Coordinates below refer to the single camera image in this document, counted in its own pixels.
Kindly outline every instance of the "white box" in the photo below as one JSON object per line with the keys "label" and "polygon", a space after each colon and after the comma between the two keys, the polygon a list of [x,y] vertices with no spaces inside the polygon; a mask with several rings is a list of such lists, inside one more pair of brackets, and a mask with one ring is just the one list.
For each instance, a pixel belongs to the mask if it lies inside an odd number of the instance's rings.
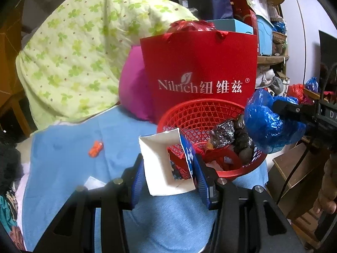
{"label": "white box", "polygon": [[[180,144],[183,147],[191,178],[175,180],[167,148]],[[179,128],[162,133],[139,137],[144,159],[145,178],[153,196],[176,195],[195,189],[192,161],[195,151]]]}

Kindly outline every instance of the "blue box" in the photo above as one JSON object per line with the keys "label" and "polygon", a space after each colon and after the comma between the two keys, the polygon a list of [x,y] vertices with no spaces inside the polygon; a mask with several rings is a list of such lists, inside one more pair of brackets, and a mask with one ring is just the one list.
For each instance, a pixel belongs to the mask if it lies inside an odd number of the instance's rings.
{"label": "blue box", "polygon": [[214,23],[217,30],[253,34],[253,28],[251,26],[236,19],[209,20],[208,22]]}
{"label": "blue box", "polygon": [[273,25],[263,16],[256,15],[260,55],[271,56],[273,51]]}

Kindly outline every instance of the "person's hand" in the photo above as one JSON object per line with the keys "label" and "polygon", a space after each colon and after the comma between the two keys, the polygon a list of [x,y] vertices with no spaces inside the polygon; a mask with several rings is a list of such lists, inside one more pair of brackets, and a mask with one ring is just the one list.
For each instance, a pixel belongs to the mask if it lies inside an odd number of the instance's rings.
{"label": "person's hand", "polygon": [[334,167],[337,166],[337,162],[335,161],[336,158],[336,155],[331,155],[330,159],[325,163],[322,187],[314,203],[314,211],[317,214],[321,212],[321,210],[324,210],[329,214],[336,212],[337,206],[334,200],[337,197],[337,187],[335,185],[337,180],[334,180],[335,176],[333,174]]}

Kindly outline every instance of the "black cloth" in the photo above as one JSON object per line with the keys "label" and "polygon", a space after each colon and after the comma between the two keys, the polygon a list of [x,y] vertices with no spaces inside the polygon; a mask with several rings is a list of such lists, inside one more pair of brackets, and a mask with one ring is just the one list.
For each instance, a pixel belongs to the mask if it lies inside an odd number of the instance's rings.
{"label": "black cloth", "polygon": [[21,154],[16,143],[0,131],[0,195],[6,197],[14,180],[23,176]]}

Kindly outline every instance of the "blanket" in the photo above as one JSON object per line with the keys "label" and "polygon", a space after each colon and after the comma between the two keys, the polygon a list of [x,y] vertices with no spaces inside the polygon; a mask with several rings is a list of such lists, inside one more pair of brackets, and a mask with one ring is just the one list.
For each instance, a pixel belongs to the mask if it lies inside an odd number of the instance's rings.
{"label": "blanket", "polygon": [[113,106],[131,46],[180,19],[196,18],[169,0],[65,0],[16,58],[37,128]]}
{"label": "blanket", "polygon": [[[23,235],[32,251],[54,216],[75,190],[92,176],[102,182],[120,177],[140,153],[139,136],[156,133],[156,125],[136,120],[121,106],[78,125],[56,125],[33,137],[31,168],[23,201]],[[95,140],[104,149],[90,158]],[[239,177],[236,185],[252,188],[267,182],[263,163]],[[145,185],[133,211],[124,211],[131,253],[198,253],[208,242],[216,211],[208,211],[198,192],[151,196]],[[96,214],[95,252],[100,250]]]}

